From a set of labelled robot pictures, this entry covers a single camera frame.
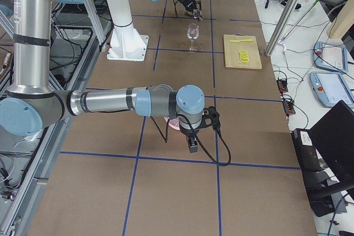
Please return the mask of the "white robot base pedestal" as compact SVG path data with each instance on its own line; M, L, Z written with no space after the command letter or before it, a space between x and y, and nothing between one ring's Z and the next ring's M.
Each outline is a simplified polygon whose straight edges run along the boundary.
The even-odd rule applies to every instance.
M144 61L149 36L140 35L134 27L129 0L107 0L107 4L113 22L107 58Z

